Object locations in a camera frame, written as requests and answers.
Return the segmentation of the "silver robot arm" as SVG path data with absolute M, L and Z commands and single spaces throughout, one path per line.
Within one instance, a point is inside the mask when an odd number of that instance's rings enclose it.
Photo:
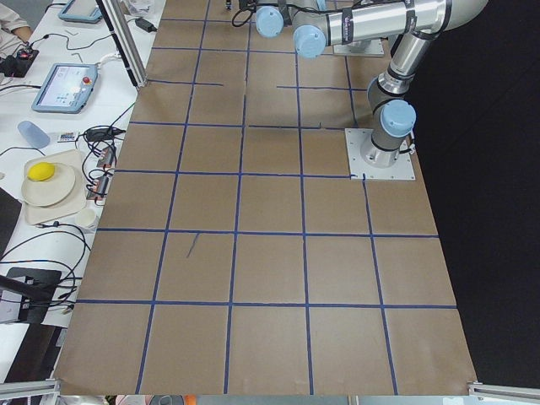
M 292 67 L 251 84 L 250 122 L 329 134 L 365 127 L 357 159 L 379 169 L 410 152 L 416 112 L 406 94 L 429 49 L 484 1 L 243 1 L 263 42 L 286 41 Z

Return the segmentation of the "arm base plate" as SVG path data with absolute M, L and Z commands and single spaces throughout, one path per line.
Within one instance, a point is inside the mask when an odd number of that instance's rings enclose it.
M 370 128 L 346 128 L 344 130 L 348 154 L 349 174 L 353 180 L 415 181 L 410 153 L 398 154 L 397 161 L 388 168 L 375 167 L 364 160 L 361 146 L 370 140 Z
M 384 57 L 381 39 L 359 40 L 345 45 L 334 45 L 334 55 L 357 57 Z

